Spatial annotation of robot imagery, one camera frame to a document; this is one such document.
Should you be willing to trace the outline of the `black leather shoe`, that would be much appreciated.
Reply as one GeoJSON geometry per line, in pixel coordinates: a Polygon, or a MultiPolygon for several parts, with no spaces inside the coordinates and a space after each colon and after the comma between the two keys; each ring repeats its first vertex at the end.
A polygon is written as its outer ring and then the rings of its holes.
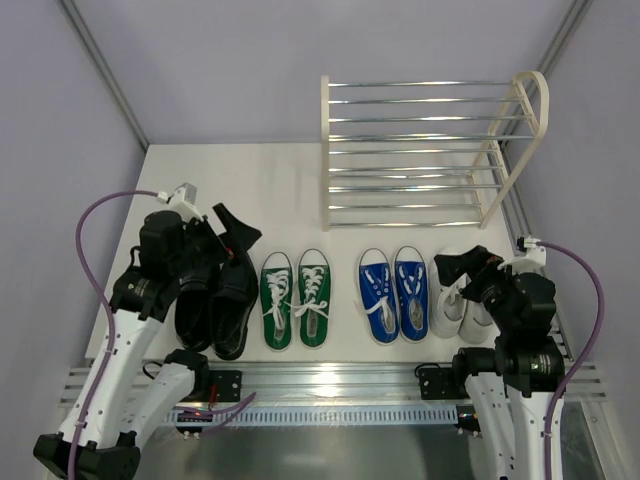
{"type": "Polygon", "coordinates": [[[210,300],[210,342],[221,360],[234,361],[243,354],[257,298],[258,279],[249,254],[234,255],[223,264],[210,300]]]}
{"type": "Polygon", "coordinates": [[[219,275],[209,290],[209,297],[199,313],[178,313],[175,305],[174,326],[177,338],[185,350],[202,352],[210,346],[210,303],[217,291],[219,275]]]}

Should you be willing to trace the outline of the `white sneaker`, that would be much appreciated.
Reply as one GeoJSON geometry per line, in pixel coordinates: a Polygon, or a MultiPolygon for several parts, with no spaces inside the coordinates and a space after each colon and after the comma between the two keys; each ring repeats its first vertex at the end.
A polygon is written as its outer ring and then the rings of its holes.
{"type": "Polygon", "coordinates": [[[461,276],[451,286],[442,285],[435,260],[430,262],[428,272],[429,332],[439,338],[452,338],[458,334],[466,314],[468,301],[460,291],[466,287],[468,277],[461,276]]]}
{"type": "Polygon", "coordinates": [[[468,300],[458,335],[466,343],[479,345],[489,338],[493,326],[494,321],[484,306],[468,300]]]}

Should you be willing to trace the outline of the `green canvas sneaker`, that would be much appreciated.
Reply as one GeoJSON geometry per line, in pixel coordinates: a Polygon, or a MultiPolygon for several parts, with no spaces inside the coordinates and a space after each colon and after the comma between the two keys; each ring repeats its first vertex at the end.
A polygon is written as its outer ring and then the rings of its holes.
{"type": "Polygon", "coordinates": [[[291,303],[293,269],[284,252],[273,252],[264,261],[259,278],[263,336],[274,351],[287,349],[292,338],[291,303]]]}
{"type": "Polygon", "coordinates": [[[300,320],[300,338],[307,347],[319,348],[329,330],[331,267],[319,249],[310,248],[302,254],[297,274],[299,305],[295,317],[300,320]]]}

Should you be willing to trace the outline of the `blue canvas sneaker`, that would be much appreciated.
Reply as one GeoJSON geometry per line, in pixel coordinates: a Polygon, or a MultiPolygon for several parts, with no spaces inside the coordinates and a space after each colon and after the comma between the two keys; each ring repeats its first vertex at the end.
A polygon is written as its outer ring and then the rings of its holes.
{"type": "Polygon", "coordinates": [[[395,255],[393,269],[401,332],[409,341],[419,342],[429,328],[427,264],[415,247],[403,246],[395,255]]]}
{"type": "Polygon", "coordinates": [[[383,345],[393,343],[400,333],[397,296],[390,262],[380,249],[369,248],[362,253],[357,280],[372,337],[383,345]]]}

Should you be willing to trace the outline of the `cream metal shoe rack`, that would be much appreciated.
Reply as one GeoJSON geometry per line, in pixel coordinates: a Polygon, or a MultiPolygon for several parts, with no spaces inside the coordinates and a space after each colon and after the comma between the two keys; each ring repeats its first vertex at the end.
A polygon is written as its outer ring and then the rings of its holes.
{"type": "Polygon", "coordinates": [[[542,143],[549,87],[508,81],[320,81],[321,225],[486,228],[542,143]]]}

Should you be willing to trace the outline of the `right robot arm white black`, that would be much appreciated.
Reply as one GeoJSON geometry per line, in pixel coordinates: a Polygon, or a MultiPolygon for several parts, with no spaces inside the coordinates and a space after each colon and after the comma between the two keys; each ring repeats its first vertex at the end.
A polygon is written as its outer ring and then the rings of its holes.
{"type": "Polygon", "coordinates": [[[538,274],[540,241],[523,238],[511,260],[482,246],[435,256],[442,286],[480,306],[497,326],[492,348],[465,347],[452,361],[457,387],[470,397],[492,479],[560,479],[565,359],[550,334],[555,284],[538,274]]]}

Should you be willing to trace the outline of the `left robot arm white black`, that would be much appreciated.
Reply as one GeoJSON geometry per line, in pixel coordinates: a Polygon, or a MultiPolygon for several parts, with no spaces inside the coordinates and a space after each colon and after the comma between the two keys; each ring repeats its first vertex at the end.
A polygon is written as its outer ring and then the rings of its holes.
{"type": "Polygon", "coordinates": [[[213,210],[222,234],[206,217],[175,208],[145,218],[114,284],[107,330],[83,389],[58,431],[34,446],[34,457],[57,478],[133,478],[145,444],[174,406],[209,393],[204,350],[225,361],[242,355],[259,293],[249,251],[262,234],[221,203],[213,210]],[[171,309],[181,346],[131,402],[144,354],[171,309]]]}

